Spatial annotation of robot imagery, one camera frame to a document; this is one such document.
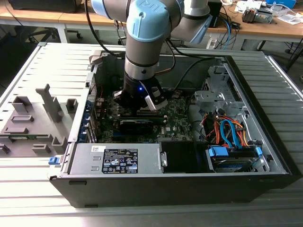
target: warning label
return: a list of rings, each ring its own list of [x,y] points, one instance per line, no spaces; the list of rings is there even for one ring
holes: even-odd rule
[[[102,172],[104,174],[137,174],[137,149],[105,149]]]

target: blue cable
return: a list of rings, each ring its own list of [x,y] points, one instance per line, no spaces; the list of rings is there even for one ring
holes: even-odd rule
[[[226,25],[227,25],[227,28],[228,28],[228,38],[227,38],[227,41],[225,43],[225,46],[223,47],[223,50],[225,50],[225,48],[227,47],[227,44],[229,43],[229,39],[231,37],[231,27],[229,26],[228,22],[225,20],[225,19],[222,19]]]
[[[223,120],[221,122],[220,133],[221,133],[221,136],[222,136],[223,140],[228,144],[228,146],[230,148],[232,148],[232,144],[229,142],[229,140],[224,135],[224,123],[225,122],[228,122],[228,124],[231,126],[231,129],[232,129],[232,138],[233,138],[233,142],[234,142],[235,146],[237,146],[238,148],[242,148],[242,145],[240,144],[240,142],[239,142],[239,140],[237,138],[237,135],[236,135],[236,129],[235,129],[233,123],[231,122],[231,120]]]

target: floor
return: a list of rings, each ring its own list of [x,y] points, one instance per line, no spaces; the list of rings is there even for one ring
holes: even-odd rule
[[[24,62],[27,60],[31,52],[36,47],[36,44],[31,44],[26,41],[29,33],[36,31],[34,27],[17,27],[16,37],[7,35],[4,39],[0,40],[0,95],[4,92],[14,76],[18,73]],[[82,35],[82,39],[78,39],[75,34],[70,34],[71,43],[82,43],[82,44],[97,44],[94,37],[87,30],[79,30]],[[102,32],[102,40],[105,44],[117,44],[117,33],[115,31]],[[60,42],[60,39],[52,39],[51,37],[47,40],[48,42]],[[284,67],[290,54],[285,53],[288,49],[284,43],[281,42],[266,42],[263,47],[263,51],[270,54],[278,62],[279,65]],[[298,61],[289,70],[288,75],[302,90],[303,83],[300,81],[300,76],[303,75],[303,57],[299,58]]]

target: motherboard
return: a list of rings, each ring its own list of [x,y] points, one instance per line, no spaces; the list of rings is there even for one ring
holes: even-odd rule
[[[100,143],[159,143],[165,140],[192,140],[186,114],[186,98],[176,93],[157,112],[141,109],[133,114],[117,104],[112,96],[102,100]]]

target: robotic arm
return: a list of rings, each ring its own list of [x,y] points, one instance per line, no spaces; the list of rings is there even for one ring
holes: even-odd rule
[[[94,11],[126,22],[124,87],[114,94],[122,107],[159,110],[167,104],[155,78],[163,42],[170,35],[200,43],[212,16],[207,0],[92,0]]]

